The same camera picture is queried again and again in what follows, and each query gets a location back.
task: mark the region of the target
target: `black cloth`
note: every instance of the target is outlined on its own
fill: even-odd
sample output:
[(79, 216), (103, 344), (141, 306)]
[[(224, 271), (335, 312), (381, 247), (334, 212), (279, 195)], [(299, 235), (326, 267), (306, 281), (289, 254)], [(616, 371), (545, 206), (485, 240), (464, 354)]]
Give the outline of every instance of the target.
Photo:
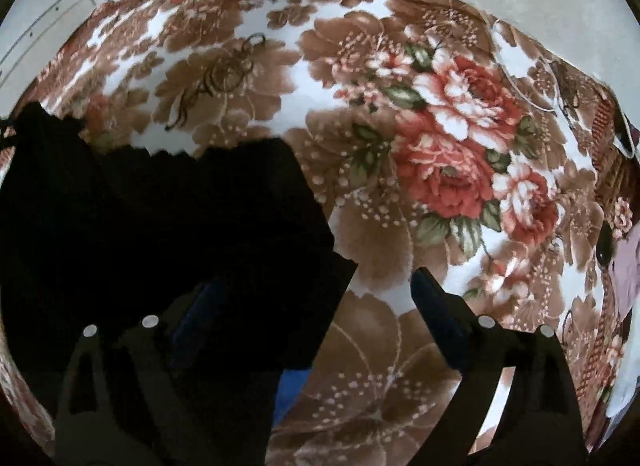
[(35, 103), (14, 128), (2, 138), (16, 153), (0, 189), (0, 305), (10, 352), (52, 414), (86, 325), (115, 339), (213, 277), (230, 288), (231, 316), (210, 356), (257, 358), (255, 346), (264, 357), (253, 369), (310, 366), (348, 283), (337, 276), (354, 265), (331, 264), (334, 238), (282, 140), (197, 160), (104, 155), (78, 137), (81, 121)]

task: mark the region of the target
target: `green leaf print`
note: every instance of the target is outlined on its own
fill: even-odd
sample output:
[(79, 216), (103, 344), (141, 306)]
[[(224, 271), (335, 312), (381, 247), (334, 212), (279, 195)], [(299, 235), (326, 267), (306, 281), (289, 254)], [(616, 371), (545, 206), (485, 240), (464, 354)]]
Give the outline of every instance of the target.
[(432, 52), (429, 52), (424, 47), (412, 44), (407, 45), (404, 48), (404, 52), (414, 59), (412, 68), (416, 72), (433, 72), (433, 68), (431, 68)]
[(482, 245), (482, 225), (477, 219), (456, 217), (451, 222), (451, 232), (466, 258), (472, 258)]
[(507, 173), (507, 168), (511, 164), (511, 155), (508, 153), (500, 153), (496, 150), (486, 150), (486, 161), (489, 166), (498, 173)]
[(518, 133), (524, 137), (535, 135), (537, 132), (536, 123), (530, 115), (523, 115), (518, 123)]
[(462, 295), (462, 299), (471, 300), (472, 298), (477, 297), (480, 294), (480, 288), (476, 287), (475, 289), (469, 289)]
[(357, 125), (353, 124), (353, 134), (363, 141), (370, 143), (378, 143), (382, 141), (382, 135), (371, 128), (369, 125)]
[(377, 173), (384, 160), (384, 152), (376, 148), (359, 149), (351, 161), (349, 180), (354, 188), (361, 188), (369, 182), (370, 176)]
[(356, 99), (351, 99), (349, 101), (349, 104), (351, 106), (362, 106), (364, 103), (365, 103), (364, 97), (362, 97), (362, 96), (357, 97)]
[(423, 110), (427, 103), (422, 96), (408, 86), (400, 86), (398, 84), (380, 89), (386, 97), (398, 108), (406, 110)]
[(444, 242), (450, 232), (449, 219), (443, 219), (436, 213), (428, 213), (422, 218), (420, 224), (418, 224), (415, 238), (418, 245), (431, 247), (432, 245), (439, 245)]
[(516, 134), (516, 139), (513, 142), (513, 146), (511, 146), (511, 151), (518, 155), (522, 154), (527, 159), (537, 159), (538, 153), (534, 142), (534, 137), (523, 137), (522, 135)]
[(498, 233), (502, 231), (500, 227), (500, 201), (498, 199), (492, 199), (484, 203), (480, 213), (480, 221), (489, 229)]

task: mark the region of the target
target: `pink cloth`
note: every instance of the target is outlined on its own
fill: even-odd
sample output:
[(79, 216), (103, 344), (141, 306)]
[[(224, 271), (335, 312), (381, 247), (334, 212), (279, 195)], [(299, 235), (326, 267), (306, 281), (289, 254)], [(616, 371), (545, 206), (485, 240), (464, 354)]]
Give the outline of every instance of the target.
[(616, 254), (609, 264), (616, 309), (620, 319), (626, 318), (640, 292), (640, 224), (629, 231), (626, 239), (616, 246)]

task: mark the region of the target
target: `blue object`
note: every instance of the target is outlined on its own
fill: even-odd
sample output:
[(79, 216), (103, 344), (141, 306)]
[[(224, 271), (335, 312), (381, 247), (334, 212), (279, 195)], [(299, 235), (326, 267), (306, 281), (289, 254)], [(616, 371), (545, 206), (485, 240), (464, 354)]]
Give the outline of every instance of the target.
[(282, 422), (284, 416), (291, 409), (296, 399), (302, 392), (306, 380), (311, 373), (308, 370), (284, 370), (278, 383), (276, 401), (273, 407), (273, 426), (276, 427)]
[(447, 306), (445, 292), (426, 268), (411, 277), (411, 298), (447, 365), (462, 373), (469, 367), (469, 336)]
[(172, 335), (171, 369), (185, 370), (193, 365), (225, 301), (226, 291), (219, 278), (213, 279), (198, 293)]

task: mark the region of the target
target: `floral blanket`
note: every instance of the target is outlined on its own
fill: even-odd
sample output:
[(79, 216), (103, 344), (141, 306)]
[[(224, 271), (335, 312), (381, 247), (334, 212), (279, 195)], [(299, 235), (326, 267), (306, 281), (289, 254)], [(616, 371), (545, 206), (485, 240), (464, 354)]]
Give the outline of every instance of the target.
[[(458, 0), (122, 0), (96, 9), (26, 100), (85, 117), (98, 149), (292, 147), (358, 269), (268, 464), (409, 461), (460, 381), (411, 300), (422, 266), (505, 327), (551, 325), (589, 428), (620, 358), (594, 255), (620, 193), (609, 179), (596, 195), (617, 105), (508, 23)], [(12, 374), (2, 386), (24, 404)]]

